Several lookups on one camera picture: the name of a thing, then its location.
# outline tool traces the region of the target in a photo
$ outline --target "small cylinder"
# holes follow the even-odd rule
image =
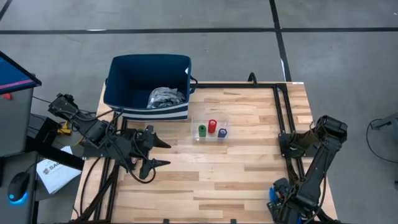
[[[199,137],[206,137],[206,126],[201,125],[198,128],[199,130]]]
[[[216,131],[217,121],[214,119],[209,120],[208,131],[213,134]]]
[[[226,131],[225,128],[220,128],[220,130],[218,131],[218,137],[219,137],[219,138],[225,138],[225,136],[226,136],[227,133],[228,133],[228,132]]]

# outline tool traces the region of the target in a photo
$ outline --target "plastic bag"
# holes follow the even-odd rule
[[[150,93],[147,108],[174,106],[183,103],[184,101],[184,94],[177,91],[177,89],[159,87],[153,90],[152,93]]]

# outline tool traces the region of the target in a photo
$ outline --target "bin handle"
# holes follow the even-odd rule
[[[189,94],[192,94],[195,92],[195,90],[198,87],[198,80],[196,78],[191,77],[191,80],[195,81],[195,86],[192,87],[192,89],[189,91]]]

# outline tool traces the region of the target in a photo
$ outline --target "clear plastic tray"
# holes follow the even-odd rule
[[[214,133],[208,132],[209,120],[214,119],[217,121],[216,131]],[[199,137],[199,126],[206,126],[206,137]],[[227,131],[226,136],[224,138],[218,137],[218,131],[223,128]],[[203,115],[203,116],[192,116],[191,123],[191,135],[194,140],[197,141],[223,141],[228,139],[230,135],[229,132],[229,119],[227,116],[212,116],[212,115]]]

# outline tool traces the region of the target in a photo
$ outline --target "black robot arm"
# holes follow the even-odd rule
[[[289,146],[285,150],[289,151],[291,157],[303,156],[310,147],[315,147],[317,153],[304,178],[293,184],[285,178],[274,183],[273,189],[278,199],[267,204],[274,221],[296,224],[298,219],[303,218],[307,220],[306,223],[319,223],[312,220],[317,215],[321,223],[339,223],[321,210],[319,197],[321,182],[326,181],[326,172],[347,139],[347,125],[329,116],[322,116],[311,130],[303,134],[285,134],[284,139],[285,146]]]
[[[98,119],[113,111],[119,112],[119,114],[112,122]],[[169,161],[158,161],[156,159],[148,160],[149,151],[154,146],[171,148],[171,146],[157,137],[153,126],[148,126],[145,130],[128,129],[121,131],[120,134],[117,133],[113,121],[123,111],[110,110],[97,117],[91,117],[79,110],[71,95],[58,94],[57,99],[49,105],[49,112],[69,121],[85,137],[86,142],[88,142],[88,145],[85,146],[85,157],[110,157],[115,159],[135,179],[136,177],[131,172],[136,166],[132,162],[132,157],[143,159],[139,174],[140,179],[145,179],[151,169],[170,163]]]

